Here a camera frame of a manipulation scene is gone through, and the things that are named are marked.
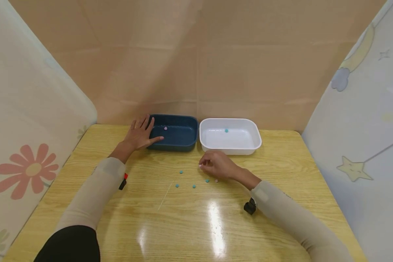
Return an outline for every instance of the beige sleeve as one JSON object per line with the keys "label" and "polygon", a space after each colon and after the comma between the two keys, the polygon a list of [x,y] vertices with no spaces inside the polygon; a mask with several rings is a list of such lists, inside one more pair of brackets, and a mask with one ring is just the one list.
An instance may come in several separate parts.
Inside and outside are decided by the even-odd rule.
{"label": "beige sleeve", "polygon": [[353,261],[346,246],[328,227],[272,184],[261,181],[251,196],[258,209],[292,235],[313,262]]}
{"label": "beige sleeve", "polygon": [[124,172],[125,165],[119,159],[102,160],[62,214],[55,231],[77,225],[96,230],[103,209],[118,190]]}

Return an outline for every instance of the dark blue plastic tray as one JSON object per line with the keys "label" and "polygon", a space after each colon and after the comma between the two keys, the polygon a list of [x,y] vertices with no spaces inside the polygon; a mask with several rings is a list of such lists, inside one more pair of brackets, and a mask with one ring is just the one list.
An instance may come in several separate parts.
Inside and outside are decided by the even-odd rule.
{"label": "dark blue plastic tray", "polygon": [[170,114],[152,114],[151,118],[154,118],[154,127],[150,138],[163,136],[164,139],[148,149],[188,152],[194,148],[198,134],[196,118]]}

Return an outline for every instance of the white plastic tray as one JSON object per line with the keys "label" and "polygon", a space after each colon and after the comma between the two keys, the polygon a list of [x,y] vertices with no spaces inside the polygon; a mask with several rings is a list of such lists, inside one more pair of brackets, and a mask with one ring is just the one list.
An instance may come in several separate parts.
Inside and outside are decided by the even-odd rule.
{"label": "white plastic tray", "polygon": [[204,152],[220,150],[226,155],[250,155],[262,144],[256,124],[243,118],[204,119],[199,124],[199,141]]}

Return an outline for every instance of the wrist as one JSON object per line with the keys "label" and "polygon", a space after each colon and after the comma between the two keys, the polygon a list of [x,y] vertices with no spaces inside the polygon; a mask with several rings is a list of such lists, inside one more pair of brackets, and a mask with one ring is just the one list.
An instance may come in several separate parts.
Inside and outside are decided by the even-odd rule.
{"label": "wrist", "polygon": [[117,158],[125,164],[134,151],[135,149],[130,143],[122,141],[116,146],[114,151],[112,151],[108,157]]}
{"label": "wrist", "polygon": [[240,170],[235,173],[233,179],[244,185],[248,190],[252,190],[262,181],[246,168],[240,168]]}

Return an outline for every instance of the yellow star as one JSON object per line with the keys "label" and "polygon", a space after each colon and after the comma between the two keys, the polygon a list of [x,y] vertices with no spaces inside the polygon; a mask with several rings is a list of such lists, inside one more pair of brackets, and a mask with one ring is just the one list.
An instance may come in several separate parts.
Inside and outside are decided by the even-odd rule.
{"label": "yellow star", "polygon": [[348,158],[342,156],[342,165],[337,166],[337,169],[346,173],[352,182],[357,181],[359,178],[373,180],[364,172],[364,162],[351,162]]}

